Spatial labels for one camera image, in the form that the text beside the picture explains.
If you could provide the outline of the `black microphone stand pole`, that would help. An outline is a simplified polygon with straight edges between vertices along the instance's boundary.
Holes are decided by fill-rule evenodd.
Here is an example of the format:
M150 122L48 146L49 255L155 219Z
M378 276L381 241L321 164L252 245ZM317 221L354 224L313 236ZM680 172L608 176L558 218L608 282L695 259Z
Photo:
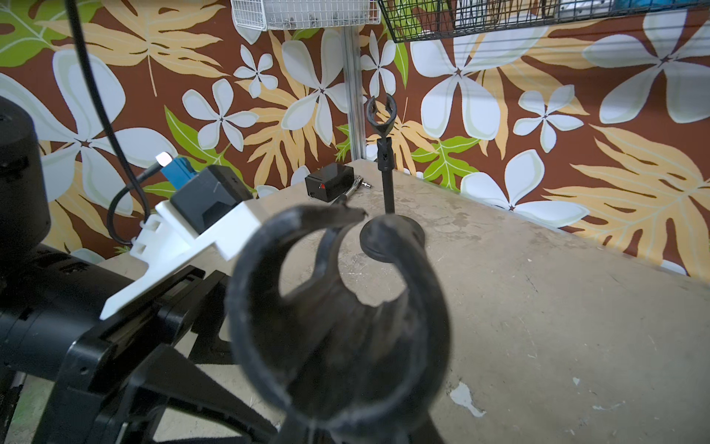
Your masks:
M388 112L388 118L384 122L376 122L376 99L371 97L365 106L365 116L367 122L379 136L379 139L376 142L377 166L382 175L385 212L387 214L394 214L395 197L392 172L395 169L395 157L392 149L392 139L389 134L394 128L398 107L396 100L391 94L386 94L385 109L386 112Z

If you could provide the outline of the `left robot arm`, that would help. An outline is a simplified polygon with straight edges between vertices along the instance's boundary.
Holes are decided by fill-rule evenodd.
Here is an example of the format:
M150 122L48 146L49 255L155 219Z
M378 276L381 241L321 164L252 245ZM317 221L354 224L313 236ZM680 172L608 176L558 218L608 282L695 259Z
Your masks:
M53 382L37 443L150 443L166 409L266 443L277 429L202 370L218 336L227 276L187 266L107 319L126 277L44 245L51 228L38 137L1 102L1 425L20 397L12 381Z

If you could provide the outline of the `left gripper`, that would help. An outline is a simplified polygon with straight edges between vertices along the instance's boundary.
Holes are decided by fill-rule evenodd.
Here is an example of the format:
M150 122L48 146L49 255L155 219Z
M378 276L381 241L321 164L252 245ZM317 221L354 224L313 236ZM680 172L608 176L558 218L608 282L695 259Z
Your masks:
M189 266L83 333L68 349L36 443L153 443L172 408L268 443L277 429L176 350L189 332L227 346L227 277Z

